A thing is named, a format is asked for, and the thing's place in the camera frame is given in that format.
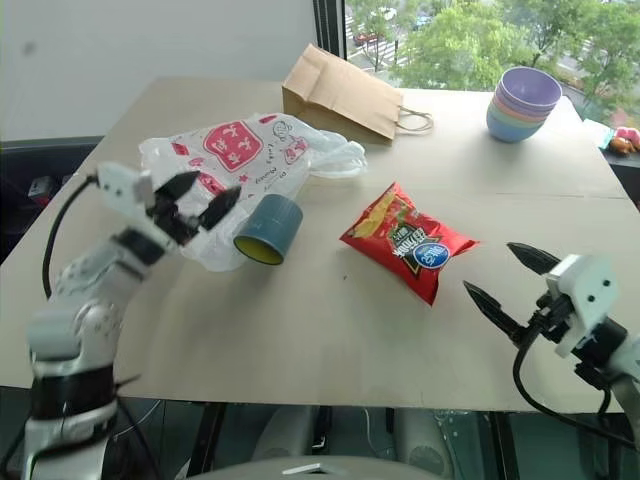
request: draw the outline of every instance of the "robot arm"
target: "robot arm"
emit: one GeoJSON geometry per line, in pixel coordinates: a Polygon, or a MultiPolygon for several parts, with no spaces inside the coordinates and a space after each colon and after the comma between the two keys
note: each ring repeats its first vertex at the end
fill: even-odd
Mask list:
{"type": "MultiPolygon", "coordinates": [[[[113,362],[129,300],[165,252],[211,229],[238,199],[234,187],[199,216],[182,215],[176,201],[197,176],[180,174],[154,192],[147,173],[112,163],[98,168],[104,202],[130,226],[67,266],[28,326],[34,379],[23,478],[48,478],[61,451],[68,472],[102,458],[116,420],[113,362]]],[[[83,478],[101,478],[101,464],[90,465],[93,475],[83,478]]]]}
{"type": "MultiPolygon", "coordinates": [[[[531,336],[535,339],[542,334],[557,344],[559,356],[573,354],[580,359],[576,374],[599,390],[613,392],[629,419],[635,447],[640,450],[640,337],[629,336],[624,327],[607,316],[617,296],[611,267],[594,256],[569,255],[561,261],[529,245],[509,243],[508,247],[526,267],[544,275],[547,283],[548,290],[537,300],[539,309],[529,325],[521,326],[502,311],[497,300],[465,282],[471,298],[518,349],[527,343],[528,348],[531,336]]],[[[545,413],[549,410],[534,406],[545,413]]],[[[602,434],[596,428],[590,430],[602,434]]]]}

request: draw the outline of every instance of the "white wall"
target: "white wall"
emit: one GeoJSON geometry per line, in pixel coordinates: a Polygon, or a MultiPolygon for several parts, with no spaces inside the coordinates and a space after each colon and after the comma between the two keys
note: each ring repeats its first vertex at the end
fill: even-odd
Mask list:
{"type": "Polygon", "coordinates": [[[283,80],[312,0],[4,0],[2,140],[103,135],[154,78],[283,80]]]}

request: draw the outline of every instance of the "paper bag handle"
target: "paper bag handle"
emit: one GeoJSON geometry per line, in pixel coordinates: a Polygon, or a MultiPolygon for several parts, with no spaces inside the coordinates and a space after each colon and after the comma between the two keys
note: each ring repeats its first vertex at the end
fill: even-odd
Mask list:
{"type": "Polygon", "coordinates": [[[407,127],[406,125],[402,125],[401,118],[398,119],[396,125],[398,128],[410,133],[426,133],[433,128],[433,116],[427,112],[418,112],[416,110],[411,110],[410,108],[400,106],[400,116],[412,116],[412,117],[422,117],[424,118],[424,124],[418,127],[407,127]]]}

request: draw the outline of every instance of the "window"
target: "window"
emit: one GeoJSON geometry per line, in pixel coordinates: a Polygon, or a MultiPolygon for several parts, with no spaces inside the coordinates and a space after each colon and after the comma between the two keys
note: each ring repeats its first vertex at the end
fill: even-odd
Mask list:
{"type": "Polygon", "coordinates": [[[491,91],[542,69],[583,118],[640,128],[640,0],[346,0],[347,59],[394,86],[491,91]]]}

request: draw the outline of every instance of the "stacked bowls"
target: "stacked bowls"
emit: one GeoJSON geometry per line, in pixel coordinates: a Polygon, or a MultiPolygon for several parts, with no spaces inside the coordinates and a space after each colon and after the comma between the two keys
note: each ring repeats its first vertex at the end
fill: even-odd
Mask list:
{"type": "Polygon", "coordinates": [[[502,75],[487,110],[489,132],[503,142],[536,133],[560,100],[562,88],[549,74],[515,67],[502,75]]]}

